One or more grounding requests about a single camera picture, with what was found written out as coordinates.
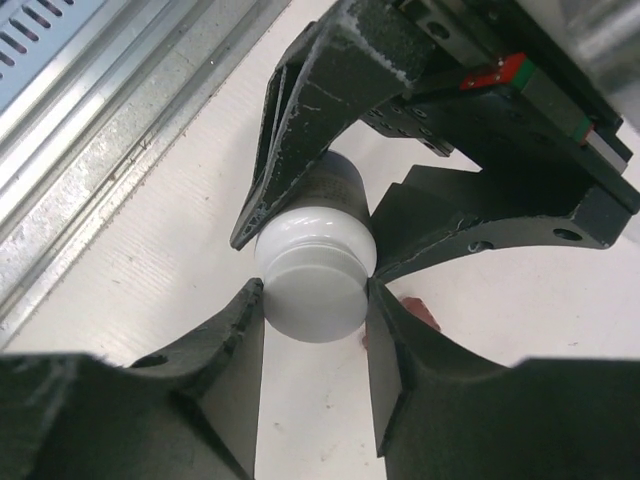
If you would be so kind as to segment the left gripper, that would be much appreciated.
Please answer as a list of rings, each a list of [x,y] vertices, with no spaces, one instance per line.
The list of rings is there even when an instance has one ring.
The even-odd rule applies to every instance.
[[[619,200],[639,196],[624,177],[631,153],[568,56],[514,1],[395,8],[435,51],[415,86],[363,121],[502,175],[413,166],[372,215],[376,277],[515,247],[611,247],[635,212]]]

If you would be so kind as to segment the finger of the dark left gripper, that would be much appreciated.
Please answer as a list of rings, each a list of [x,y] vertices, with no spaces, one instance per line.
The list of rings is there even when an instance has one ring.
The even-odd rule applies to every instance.
[[[337,1],[308,24],[268,82],[251,185],[231,247],[243,249],[284,209],[347,128],[413,87],[435,50],[389,1]]]

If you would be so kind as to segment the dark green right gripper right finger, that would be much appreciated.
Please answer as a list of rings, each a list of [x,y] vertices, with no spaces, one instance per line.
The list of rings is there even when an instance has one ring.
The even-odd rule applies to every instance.
[[[377,281],[366,317],[375,448],[390,479],[635,479],[639,365],[491,362]]]

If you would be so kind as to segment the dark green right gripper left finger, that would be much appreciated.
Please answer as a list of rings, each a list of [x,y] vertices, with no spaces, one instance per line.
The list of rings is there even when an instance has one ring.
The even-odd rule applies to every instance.
[[[251,479],[265,324],[249,280],[128,367],[79,352],[1,358],[5,479]]]

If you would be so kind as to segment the red pill box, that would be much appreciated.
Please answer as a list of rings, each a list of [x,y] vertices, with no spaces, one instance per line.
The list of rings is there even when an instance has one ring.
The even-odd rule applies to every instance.
[[[437,332],[442,331],[441,326],[421,298],[409,295],[400,295],[396,298],[396,300],[409,314],[416,318],[421,324],[425,324]],[[367,312],[367,317],[364,322],[363,334],[360,338],[360,345],[365,352],[368,352],[370,349],[370,326],[375,318],[375,315],[387,328],[388,333],[391,334],[391,338],[394,341],[397,340],[396,328],[388,325],[388,323],[386,322],[386,317],[384,316],[384,310],[378,305],[374,304]]]

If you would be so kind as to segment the white pill bottle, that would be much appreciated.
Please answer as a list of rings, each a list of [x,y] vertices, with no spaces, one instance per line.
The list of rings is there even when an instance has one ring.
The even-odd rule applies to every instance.
[[[312,168],[300,192],[261,230],[255,260],[266,271],[280,254],[312,243],[348,253],[367,276],[375,270],[377,250],[362,177],[351,161],[331,150]]]

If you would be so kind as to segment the white bottle cap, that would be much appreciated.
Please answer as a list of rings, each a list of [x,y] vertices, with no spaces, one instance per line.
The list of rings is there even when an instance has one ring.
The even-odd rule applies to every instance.
[[[363,265],[337,247],[294,247],[266,265],[265,318],[294,340],[341,340],[364,322],[367,279]]]

